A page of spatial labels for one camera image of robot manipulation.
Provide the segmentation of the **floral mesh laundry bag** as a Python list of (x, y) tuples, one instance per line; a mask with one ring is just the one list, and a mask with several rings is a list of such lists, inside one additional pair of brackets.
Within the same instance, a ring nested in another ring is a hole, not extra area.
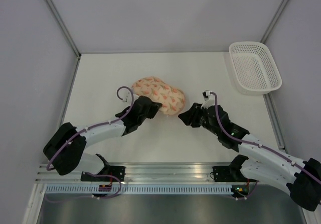
[(146, 96), (153, 102), (161, 103), (159, 111), (167, 116), (176, 115), (185, 107), (184, 92), (158, 77), (150, 76), (139, 79), (132, 85), (132, 90), (138, 96)]

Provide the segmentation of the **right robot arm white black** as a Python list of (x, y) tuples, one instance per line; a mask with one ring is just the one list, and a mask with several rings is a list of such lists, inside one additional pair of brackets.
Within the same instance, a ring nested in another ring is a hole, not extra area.
[(220, 105), (204, 108), (194, 103), (178, 117), (186, 126), (208, 130), (225, 148), (237, 152), (229, 166), (232, 180), (247, 178), (273, 186), (308, 211), (320, 206), (318, 160), (303, 160), (263, 145), (247, 129), (230, 121)]

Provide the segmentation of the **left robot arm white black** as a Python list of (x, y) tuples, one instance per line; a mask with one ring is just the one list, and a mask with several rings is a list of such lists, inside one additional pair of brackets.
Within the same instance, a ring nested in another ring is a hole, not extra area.
[(109, 163), (100, 154), (86, 154), (85, 149), (136, 131), (146, 119), (153, 119), (162, 106), (146, 96), (140, 96), (110, 122), (83, 128), (70, 122), (62, 124), (43, 148), (43, 153), (49, 160), (47, 170), (55, 170), (61, 176), (81, 171), (90, 173), (99, 182), (107, 180), (111, 173)]

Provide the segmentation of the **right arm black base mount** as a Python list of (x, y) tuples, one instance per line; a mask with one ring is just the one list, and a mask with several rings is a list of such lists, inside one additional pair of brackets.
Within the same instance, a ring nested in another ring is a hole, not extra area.
[(243, 178), (233, 176), (228, 166), (213, 166), (212, 178), (215, 182), (244, 182)]

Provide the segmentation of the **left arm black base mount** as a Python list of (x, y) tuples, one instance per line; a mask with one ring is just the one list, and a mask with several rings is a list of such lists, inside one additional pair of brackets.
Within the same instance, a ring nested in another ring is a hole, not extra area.
[(88, 172), (82, 172), (81, 181), (83, 182), (116, 182), (112, 176), (123, 181), (125, 177), (125, 166), (108, 166), (104, 167), (97, 174), (89, 174)]

